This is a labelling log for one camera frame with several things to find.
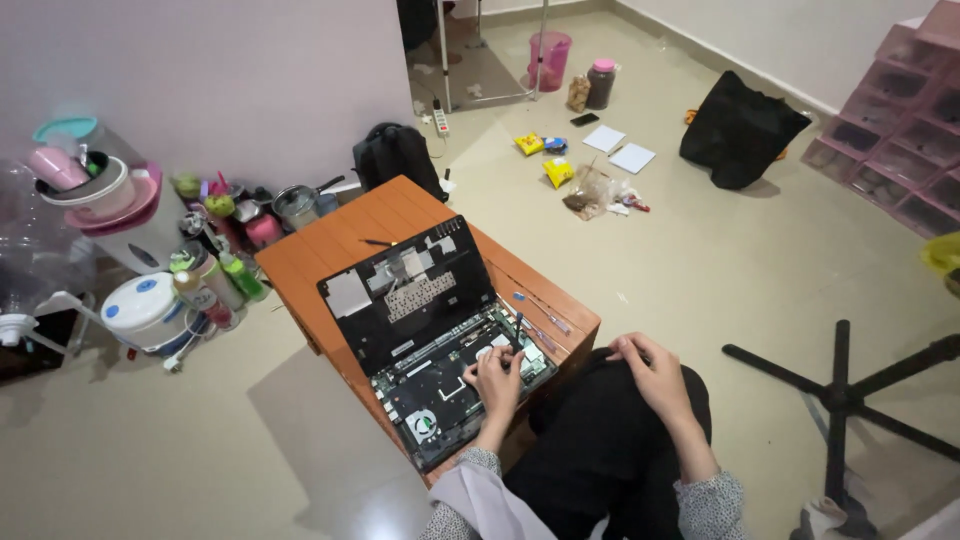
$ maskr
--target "black tote bag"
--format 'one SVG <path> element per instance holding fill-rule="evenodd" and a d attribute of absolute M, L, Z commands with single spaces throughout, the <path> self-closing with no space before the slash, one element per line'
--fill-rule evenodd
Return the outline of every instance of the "black tote bag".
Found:
<path fill-rule="evenodd" d="M 751 90 L 732 71 L 720 76 L 680 143 L 680 157 L 709 167 L 723 189 L 743 189 L 767 170 L 810 119 Z"/>

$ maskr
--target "wooden table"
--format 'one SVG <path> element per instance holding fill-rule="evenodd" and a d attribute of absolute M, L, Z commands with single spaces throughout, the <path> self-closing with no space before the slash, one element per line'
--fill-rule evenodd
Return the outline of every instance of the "wooden table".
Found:
<path fill-rule="evenodd" d="M 401 241 L 454 215 L 452 210 L 426 191 L 400 176 L 256 255 L 283 304 L 300 326 L 310 348 L 317 355 L 326 355 L 360 402 L 405 454 L 403 443 L 396 435 L 386 411 L 373 395 L 370 382 L 317 291 L 317 281 L 385 249 L 371 246 L 361 241 L 362 238 Z M 516 415 L 518 422 L 525 418 L 526 407 L 531 400 L 541 399 L 557 382 L 577 369 L 593 348 L 600 317 L 476 227 L 470 225 L 470 231 L 500 296 L 511 299 L 515 291 L 522 292 L 560 315 L 573 329 L 570 336 L 565 336 L 538 309 L 523 310 L 525 317 L 561 346 L 556 354 L 544 349 L 559 365 L 560 373 L 520 405 Z M 423 476 L 427 487 L 432 486 L 440 474 L 453 466 L 455 457 Z"/>

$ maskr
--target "green fruit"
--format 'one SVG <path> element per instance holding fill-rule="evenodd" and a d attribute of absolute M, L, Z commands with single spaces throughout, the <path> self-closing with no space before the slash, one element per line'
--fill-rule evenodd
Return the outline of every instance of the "green fruit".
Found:
<path fill-rule="evenodd" d="M 204 199 L 204 208 L 217 217 L 227 217 L 236 210 L 236 205 L 229 195 L 210 195 Z"/>
<path fill-rule="evenodd" d="M 174 189 L 184 199 L 199 199 L 200 179 L 193 173 L 180 173 L 174 177 Z"/>

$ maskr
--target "smartphone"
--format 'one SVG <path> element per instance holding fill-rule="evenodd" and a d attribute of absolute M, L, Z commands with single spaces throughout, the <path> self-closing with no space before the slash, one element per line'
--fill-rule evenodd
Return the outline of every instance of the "smartphone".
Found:
<path fill-rule="evenodd" d="M 586 126 L 587 124 L 591 124 L 591 123 L 593 123 L 593 122 L 596 122 L 596 121 L 599 120 L 599 119 L 600 119 L 600 117 L 597 116 L 596 114 L 594 114 L 594 113 L 592 113 L 592 112 L 588 112 L 587 114 L 584 114 L 583 116 L 577 116 L 576 118 L 570 120 L 570 123 L 573 124 L 574 126 L 578 127 L 578 128 L 582 128 L 582 127 Z"/>

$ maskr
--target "hand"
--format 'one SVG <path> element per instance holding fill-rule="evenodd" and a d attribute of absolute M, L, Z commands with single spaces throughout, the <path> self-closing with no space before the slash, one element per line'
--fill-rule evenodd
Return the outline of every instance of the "hand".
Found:
<path fill-rule="evenodd" d="M 640 395 L 664 424 L 669 427 L 694 419 L 677 355 L 638 331 L 617 337 L 610 348 L 613 354 L 607 360 L 623 359 L 630 364 Z M 650 361 L 649 367 L 643 361 L 645 357 Z"/>
<path fill-rule="evenodd" d="M 511 345 L 493 347 L 464 372 L 464 380 L 477 389 L 487 410 L 485 424 L 496 424 L 504 430 L 510 425 L 520 399 L 520 362 L 524 353 L 514 355 L 513 351 Z M 509 373 L 503 371 L 501 362 L 510 362 Z"/>

